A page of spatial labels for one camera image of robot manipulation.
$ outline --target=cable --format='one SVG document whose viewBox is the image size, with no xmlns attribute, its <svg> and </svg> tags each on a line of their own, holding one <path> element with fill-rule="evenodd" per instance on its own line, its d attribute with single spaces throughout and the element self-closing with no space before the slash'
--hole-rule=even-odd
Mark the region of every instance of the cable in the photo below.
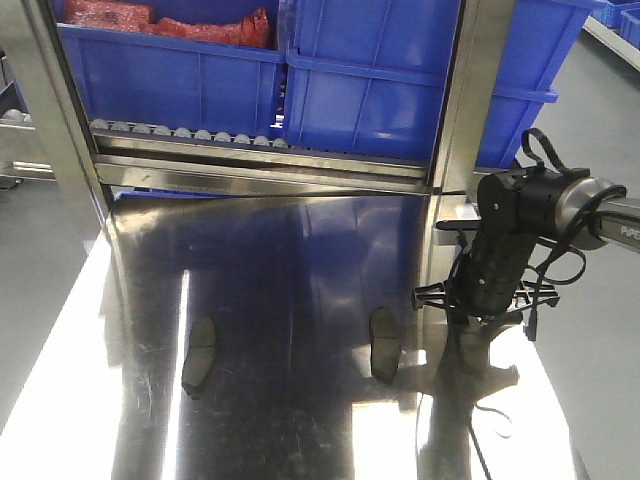
<svg viewBox="0 0 640 480">
<path fill-rule="evenodd" d="M 569 171 L 569 169 L 565 166 L 565 164 L 562 163 L 562 160 L 560 160 L 560 156 L 558 155 L 558 152 L 556 152 L 556 149 L 553 148 L 553 145 L 551 144 L 551 140 L 549 140 L 549 137 L 547 137 L 542 132 L 542 130 L 534 127 L 522 132 L 522 151 L 527 157 L 531 158 L 532 160 L 535 160 L 536 165 L 539 168 L 545 168 L 544 160 L 540 158 L 538 155 L 536 155 L 535 153 L 533 153 L 533 149 L 531 148 L 530 137 L 534 137 L 536 140 L 538 140 L 538 143 L 540 143 L 540 145 L 542 146 L 544 153 L 547 154 L 547 158 L 551 162 L 551 165 L 553 165 L 553 167 L 556 170 L 558 170 L 558 172 L 566 173 Z"/>
<path fill-rule="evenodd" d="M 576 235 L 578 235 L 582 228 L 588 226 L 589 216 L 595 212 L 602 201 L 609 197 L 625 196 L 626 194 L 627 189 L 623 185 L 613 185 L 591 197 L 582 207 L 580 207 L 578 212 L 571 219 L 571 222 L 569 222 L 569 225 L 558 239 L 558 242 L 552 248 L 549 256 L 535 268 L 535 271 L 538 272 L 538 278 L 533 291 L 531 314 L 529 315 L 529 323 L 526 328 L 527 338 L 529 340 L 535 341 L 536 339 L 538 326 L 538 301 L 542 281 L 546 276 L 547 270 L 552 263 L 569 251 L 571 242 L 573 242 Z"/>
<path fill-rule="evenodd" d="M 488 413 L 495 413 L 497 415 L 500 415 L 502 418 L 506 419 L 509 422 L 510 426 L 513 426 L 513 420 L 511 420 L 511 417 L 509 415 L 507 415 L 506 413 L 504 413 L 502 410 L 498 410 L 497 408 L 492 408 L 492 407 L 483 407 L 482 405 L 478 405 L 477 403 L 474 405 L 475 408 L 477 408 L 478 410 L 480 410 L 481 412 L 488 412 Z M 495 434 L 498 435 L 500 438 L 503 438 L 505 440 L 511 438 L 513 435 L 503 435 L 500 432 L 498 432 L 497 430 L 494 430 Z"/>
<path fill-rule="evenodd" d="M 554 242 L 552 240 L 547 240 L 545 238 L 538 238 L 537 240 L 538 245 L 541 245 L 543 247 L 549 248 L 549 249 L 554 249 L 556 247 L 556 245 L 558 244 L 558 242 Z M 558 279 L 554 279 L 554 278 L 549 278 L 549 277 L 544 277 L 543 280 L 547 283 L 549 283 L 550 285 L 571 285 L 573 283 L 576 283 L 578 280 L 580 280 L 582 278 L 582 275 L 584 275 L 584 272 L 587 270 L 587 256 L 584 254 L 584 252 L 582 252 L 582 250 L 578 250 L 577 248 L 569 245 L 569 248 L 567 249 L 567 251 L 565 253 L 571 253 L 575 256 L 577 256 L 578 258 L 580 258 L 580 260 L 582 261 L 582 265 L 580 266 L 580 270 L 578 271 L 578 273 L 576 273 L 574 276 L 569 277 L 567 279 L 564 280 L 558 280 Z M 538 270 L 536 267 L 532 267 L 531 265 L 527 265 L 527 269 L 528 270 L 532 270 L 535 274 L 538 274 Z"/>
<path fill-rule="evenodd" d="M 475 447 L 476 453 L 478 454 L 480 465 L 482 465 L 484 476 L 487 480 L 492 480 L 491 472 L 489 472 L 489 467 L 487 467 L 487 462 L 484 459 L 484 455 L 482 454 L 482 451 L 480 450 L 480 444 L 478 443 L 478 437 L 476 437 L 476 431 L 473 429 L 473 425 L 471 424 L 471 416 L 469 416 L 469 419 L 467 420 L 467 428 L 469 429 L 469 434 L 471 435 L 473 446 Z"/>
</svg>

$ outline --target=red item in bin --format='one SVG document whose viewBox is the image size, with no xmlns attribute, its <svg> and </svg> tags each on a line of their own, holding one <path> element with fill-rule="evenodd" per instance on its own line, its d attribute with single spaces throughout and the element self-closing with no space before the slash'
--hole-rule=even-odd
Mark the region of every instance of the red item in bin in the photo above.
<svg viewBox="0 0 640 480">
<path fill-rule="evenodd" d="M 267 48 L 269 46 L 269 17 L 264 8 L 247 15 L 240 22 L 240 45 Z"/>
<path fill-rule="evenodd" d="M 240 23 L 212 25 L 178 22 L 172 18 L 163 18 L 158 22 L 156 33 L 170 37 L 188 38 L 204 42 L 226 43 L 243 47 L 267 48 L 269 45 L 269 19 L 267 11 L 259 8 L 247 15 Z"/>
<path fill-rule="evenodd" d="M 125 32 L 141 32 L 169 37 L 188 38 L 203 42 L 224 43 L 243 47 L 268 48 L 270 27 L 267 11 L 259 8 L 239 23 L 191 25 L 172 18 L 153 21 L 150 5 L 113 0 L 67 0 L 64 20 L 86 27 L 107 28 Z"/>
<path fill-rule="evenodd" d="M 153 23 L 154 8 L 112 0 L 67 0 L 63 14 L 65 22 L 76 25 L 140 31 L 139 24 Z"/>
</svg>

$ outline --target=plastic storage crate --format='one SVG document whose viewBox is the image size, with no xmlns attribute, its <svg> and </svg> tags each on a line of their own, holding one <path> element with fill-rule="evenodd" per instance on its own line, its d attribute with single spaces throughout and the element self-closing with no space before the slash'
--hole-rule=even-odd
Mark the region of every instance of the plastic storage crate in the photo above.
<svg viewBox="0 0 640 480">
<path fill-rule="evenodd" d="M 226 23 L 260 6 L 277 21 L 277 0 L 145 0 L 156 19 Z M 62 18 L 64 0 L 53 0 Z M 170 128 L 269 135 L 284 51 L 58 24 L 85 108 L 92 118 Z"/>
<path fill-rule="evenodd" d="M 331 63 L 287 53 L 284 130 L 293 145 L 388 156 L 407 165 L 431 158 L 444 77 Z M 479 157 L 509 166 L 523 130 L 557 94 L 497 86 Z"/>
<path fill-rule="evenodd" d="M 603 0 L 518 0 L 498 82 L 548 89 L 582 25 Z M 444 75 L 455 0 L 299 0 L 293 46 L 300 55 Z"/>
<path fill-rule="evenodd" d="M 622 12 L 620 36 L 631 45 L 640 48 L 640 8 Z"/>
<path fill-rule="evenodd" d="M 637 0 L 608 0 L 602 10 L 595 10 L 591 16 L 609 28 L 619 29 L 622 26 L 622 12 L 631 8 L 640 8 Z"/>
</svg>

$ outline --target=metal table surface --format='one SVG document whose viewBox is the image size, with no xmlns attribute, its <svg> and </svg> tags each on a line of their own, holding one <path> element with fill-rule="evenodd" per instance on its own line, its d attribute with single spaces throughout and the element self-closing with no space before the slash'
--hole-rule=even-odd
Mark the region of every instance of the metal table surface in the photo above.
<svg viewBox="0 0 640 480">
<path fill-rule="evenodd" d="M 451 349 L 441 311 L 413 312 L 428 202 L 121 200 L 0 436 L 0 478 L 414 479 L 418 459 L 424 479 L 481 479 L 469 417 L 494 480 L 587 478 L 520 328 Z M 380 306 L 403 326 L 401 373 L 435 379 L 419 417 L 418 394 L 371 377 Z M 217 357 L 192 399 L 203 316 Z"/>
</svg>

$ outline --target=metal rail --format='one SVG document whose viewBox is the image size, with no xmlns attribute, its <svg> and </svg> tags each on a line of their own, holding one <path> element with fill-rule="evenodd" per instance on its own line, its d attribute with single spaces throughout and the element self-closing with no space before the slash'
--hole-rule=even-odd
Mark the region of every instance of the metal rail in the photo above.
<svg viewBox="0 0 640 480">
<path fill-rule="evenodd" d="M 640 50 L 635 46 L 593 17 L 587 18 L 583 28 L 629 65 L 640 71 Z"/>
</svg>

